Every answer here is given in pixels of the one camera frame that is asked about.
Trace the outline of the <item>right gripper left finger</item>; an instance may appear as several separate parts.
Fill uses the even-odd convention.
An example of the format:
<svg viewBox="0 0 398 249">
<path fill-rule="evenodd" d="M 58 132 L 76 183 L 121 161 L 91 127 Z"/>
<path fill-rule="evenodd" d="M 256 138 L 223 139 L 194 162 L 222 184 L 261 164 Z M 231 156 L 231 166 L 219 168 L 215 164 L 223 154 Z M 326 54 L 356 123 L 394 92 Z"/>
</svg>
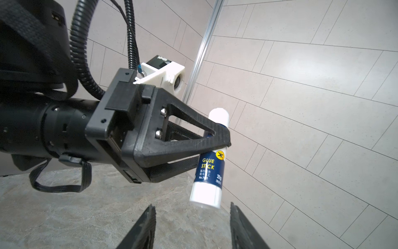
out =
<svg viewBox="0 0 398 249">
<path fill-rule="evenodd" d="M 117 249 L 153 249 L 156 227 L 155 206 L 150 204 Z"/>
</svg>

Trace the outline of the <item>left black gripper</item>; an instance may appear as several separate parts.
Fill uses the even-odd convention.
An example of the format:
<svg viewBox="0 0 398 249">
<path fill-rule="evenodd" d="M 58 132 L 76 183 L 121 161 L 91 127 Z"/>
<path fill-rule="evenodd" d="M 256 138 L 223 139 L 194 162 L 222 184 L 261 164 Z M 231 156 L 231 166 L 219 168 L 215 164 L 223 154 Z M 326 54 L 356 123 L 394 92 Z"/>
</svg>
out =
<svg viewBox="0 0 398 249">
<path fill-rule="evenodd" d="M 117 71 L 85 128 L 87 140 L 105 163 L 130 183 L 159 183 L 193 169 L 198 154 L 231 146 L 228 128 L 163 88 L 144 87 L 142 93 L 134 85 L 136 75 L 136 70 Z M 210 137 L 177 125 L 170 121 L 171 116 L 197 126 Z"/>
</svg>

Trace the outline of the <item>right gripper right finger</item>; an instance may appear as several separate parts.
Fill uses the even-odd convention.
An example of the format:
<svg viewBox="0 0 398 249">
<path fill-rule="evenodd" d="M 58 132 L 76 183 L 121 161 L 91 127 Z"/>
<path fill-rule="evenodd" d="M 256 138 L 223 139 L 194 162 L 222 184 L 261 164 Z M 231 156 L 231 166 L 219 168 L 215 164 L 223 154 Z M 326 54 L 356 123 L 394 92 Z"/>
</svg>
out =
<svg viewBox="0 0 398 249">
<path fill-rule="evenodd" d="M 270 249 L 241 209 L 231 202 L 230 229 L 233 249 Z"/>
</svg>

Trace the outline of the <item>blue white glue stick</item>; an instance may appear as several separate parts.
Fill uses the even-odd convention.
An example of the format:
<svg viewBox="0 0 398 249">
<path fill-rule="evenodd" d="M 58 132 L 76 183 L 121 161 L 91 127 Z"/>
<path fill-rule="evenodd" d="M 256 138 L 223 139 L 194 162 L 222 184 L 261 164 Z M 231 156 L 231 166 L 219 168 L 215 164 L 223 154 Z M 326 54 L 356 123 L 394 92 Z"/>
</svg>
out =
<svg viewBox="0 0 398 249">
<path fill-rule="evenodd" d="M 203 153 L 195 172 L 190 202 L 202 208 L 221 208 L 227 148 Z"/>
</svg>

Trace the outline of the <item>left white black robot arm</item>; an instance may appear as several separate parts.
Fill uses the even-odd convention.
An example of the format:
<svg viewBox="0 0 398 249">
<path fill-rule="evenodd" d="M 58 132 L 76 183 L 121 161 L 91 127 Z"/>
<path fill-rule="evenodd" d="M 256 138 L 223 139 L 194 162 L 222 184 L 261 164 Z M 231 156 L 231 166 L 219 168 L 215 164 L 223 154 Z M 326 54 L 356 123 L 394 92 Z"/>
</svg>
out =
<svg viewBox="0 0 398 249">
<path fill-rule="evenodd" d="M 40 192 L 82 192 L 93 163 L 134 184 L 159 183 L 231 145 L 226 125 L 177 98 L 182 65 L 140 63 L 132 1 L 119 8 L 128 67 L 107 90 L 95 82 L 87 41 L 96 6 L 78 1 L 68 28 L 56 1 L 1 1 L 1 152 Z"/>
</svg>

